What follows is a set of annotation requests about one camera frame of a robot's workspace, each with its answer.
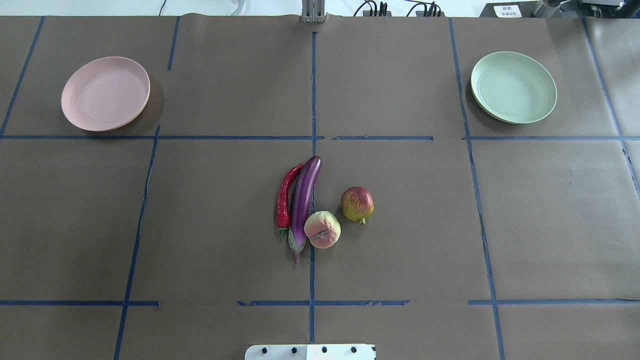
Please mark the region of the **red yellow pomegranate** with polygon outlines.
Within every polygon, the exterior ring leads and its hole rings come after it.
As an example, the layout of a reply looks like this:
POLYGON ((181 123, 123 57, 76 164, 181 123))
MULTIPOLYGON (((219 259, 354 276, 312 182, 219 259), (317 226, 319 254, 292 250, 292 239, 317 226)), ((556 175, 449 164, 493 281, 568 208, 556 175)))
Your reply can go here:
POLYGON ((361 186, 352 186, 343 192, 340 198, 340 207, 343 216, 360 226, 366 225, 366 220, 374 210, 373 196, 368 189, 361 186))

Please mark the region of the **purple eggplant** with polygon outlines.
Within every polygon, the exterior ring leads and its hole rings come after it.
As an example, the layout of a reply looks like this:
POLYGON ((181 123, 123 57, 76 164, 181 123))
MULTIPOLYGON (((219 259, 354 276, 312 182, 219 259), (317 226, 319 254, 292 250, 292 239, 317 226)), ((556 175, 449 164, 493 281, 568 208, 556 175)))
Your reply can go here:
POLYGON ((314 187, 322 168, 322 158, 314 155, 302 166, 295 182, 290 203, 290 224, 287 241, 295 264, 300 262, 301 253, 306 246, 304 225, 310 216, 314 187))

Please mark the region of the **pale pink peach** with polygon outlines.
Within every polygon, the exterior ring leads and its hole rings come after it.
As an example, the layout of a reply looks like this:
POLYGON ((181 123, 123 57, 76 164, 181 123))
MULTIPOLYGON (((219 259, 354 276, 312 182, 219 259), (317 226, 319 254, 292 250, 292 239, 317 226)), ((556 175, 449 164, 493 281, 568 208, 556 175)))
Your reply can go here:
POLYGON ((331 248, 342 235, 338 218, 328 210, 319 210, 311 214, 303 230, 310 243, 318 249, 331 248))

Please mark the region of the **red chili pepper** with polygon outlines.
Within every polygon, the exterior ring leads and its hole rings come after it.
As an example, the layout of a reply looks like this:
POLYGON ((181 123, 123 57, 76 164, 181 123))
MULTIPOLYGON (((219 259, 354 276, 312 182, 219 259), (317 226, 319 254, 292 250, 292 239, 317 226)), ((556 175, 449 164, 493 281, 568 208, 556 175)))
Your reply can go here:
POLYGON ((284 238, 290 228, 290 188, 304 164, 300 162, 292 167, 283 177, 279 185, 276 199, 276 226, 279 228, 280 237, 284 238))

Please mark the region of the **light green plate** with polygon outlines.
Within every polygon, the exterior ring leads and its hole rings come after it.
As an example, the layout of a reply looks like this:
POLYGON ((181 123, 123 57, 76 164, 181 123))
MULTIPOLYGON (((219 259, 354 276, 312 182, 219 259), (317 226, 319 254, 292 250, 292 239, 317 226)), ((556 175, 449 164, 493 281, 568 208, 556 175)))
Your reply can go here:
POLYGON ((482 57, 470 75, 473 98, 490 116, 511 125, 544 120, 555 109, 558 89, 537 60, 514 51, 482 57))

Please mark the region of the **pink plate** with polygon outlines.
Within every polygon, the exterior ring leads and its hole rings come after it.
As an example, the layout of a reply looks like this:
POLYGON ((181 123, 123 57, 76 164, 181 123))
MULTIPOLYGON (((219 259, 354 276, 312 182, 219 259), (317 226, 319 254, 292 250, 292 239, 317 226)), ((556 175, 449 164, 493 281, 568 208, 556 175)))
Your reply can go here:
POLYGON ((67 79, 61 110, 66 120, 81 130, 110 132, 134 121, 150 95, 150 76, 141 64, 122 56, 101 57, 67 79))

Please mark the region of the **grey aluminium post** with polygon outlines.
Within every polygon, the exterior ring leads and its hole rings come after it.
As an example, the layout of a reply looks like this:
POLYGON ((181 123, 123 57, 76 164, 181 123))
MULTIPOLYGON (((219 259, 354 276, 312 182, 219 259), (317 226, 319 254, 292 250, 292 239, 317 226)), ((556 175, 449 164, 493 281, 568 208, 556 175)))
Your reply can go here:
POLYGON ((320 24, 326 21, 326 0, 302 0, 301 22, 320 24))

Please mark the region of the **white metal base plate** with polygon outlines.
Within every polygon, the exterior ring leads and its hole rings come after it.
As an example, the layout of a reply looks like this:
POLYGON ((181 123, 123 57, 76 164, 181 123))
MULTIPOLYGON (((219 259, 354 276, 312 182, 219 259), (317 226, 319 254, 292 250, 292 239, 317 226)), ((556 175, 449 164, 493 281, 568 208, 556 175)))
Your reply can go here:
POLYGON ((256 344, 247 348, 245 360, 376 360, 374 344, 256 344))

